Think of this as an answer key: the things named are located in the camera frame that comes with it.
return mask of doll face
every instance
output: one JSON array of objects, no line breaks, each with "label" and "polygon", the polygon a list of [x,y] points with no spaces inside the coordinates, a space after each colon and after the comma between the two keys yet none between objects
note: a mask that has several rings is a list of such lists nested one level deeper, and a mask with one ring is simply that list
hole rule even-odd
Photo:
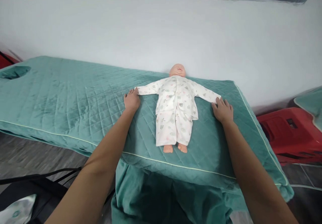
[{"label": "doll face", "polygon": [[181,77],[185,77],[185,69],[184,66],[182,64],[175,64],[169,73],[169,76],[173,76],[173,75],[179,75]]}]

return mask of floor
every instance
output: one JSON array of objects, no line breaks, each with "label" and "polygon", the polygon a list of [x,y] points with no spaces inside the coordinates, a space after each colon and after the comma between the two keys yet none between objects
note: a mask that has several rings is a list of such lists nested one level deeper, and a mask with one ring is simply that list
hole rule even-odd
[{"label": "floor", "polygon": [[[77,168],[83,166],[88,159],[69,149],[17,138],[3,133],[0,133],[0,149],[0,179],[29,174],[45,174],[62,168]],[[68,172],[61,172],[48,178],[56,180],[66,173]],[[70,187],[73,181],[74,178],[64,186]],[[5,185],[0,185],[0,193],[6,187]],[[104,206],[99,223],[112,223],[110,203]]]},{"label": "floor", "polygon": [[288,206],[300,224],[322,223],[322,163],[282,167],[294,190]]},{"label": "floor", "polygon": [[[26,140],[0,133],[0,179],[43,174],[62,168],[83,166],[87,157],[72,150],[41,142]],[[283,170],[295,192],[288,203],[300,224],[322,223],[322,164],[286,165]],[[62,172],[49,179],[56,180],[66,174]],[[69,187],[74,179],[64,184]],[[6,186],[0,185],[0,193]],[[237,213],[234,223],[252,223],[245,213]],[[111,207],[107,203],[102,211],[100,223],[111,223]]]}]

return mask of infant mannequin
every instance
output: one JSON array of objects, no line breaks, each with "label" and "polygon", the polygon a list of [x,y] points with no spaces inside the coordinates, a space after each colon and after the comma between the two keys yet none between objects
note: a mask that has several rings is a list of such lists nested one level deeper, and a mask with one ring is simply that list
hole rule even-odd
[{"label": "infant mannequin", "polygon": [[172,145],[177,142],[178,149],[187,152],[192,121],[198,119],[195,96],[208,102],[216,102],[217,97],[221,98],[220,95],[185,76],[184,66],[175,64],[168,78],[138,87],[139,95],[159,95],[155,110],[156,146],[164,146],[165,153],[172,153]]}]

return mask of black bag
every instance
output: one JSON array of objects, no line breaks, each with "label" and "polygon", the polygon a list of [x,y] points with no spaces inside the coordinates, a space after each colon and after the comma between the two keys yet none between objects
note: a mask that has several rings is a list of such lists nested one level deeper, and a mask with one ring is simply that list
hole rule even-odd
[{"label": "black bag", "polygon": [[[81,167],[76,169],[60,169],[43,175],[35,174],[0,180],[0,185],[12,183],[0,194],[0,211],[3,211],[9,205],[21,198],[36,194],[37,196],[29,223],[45,223],[68,190],[68,188],[64,187],[58,182],[80,171],[81,169]],[[46,178],[47,176],[54,175],[62,171],[72,172],[64,175],[56,181],[51,181]]]}]

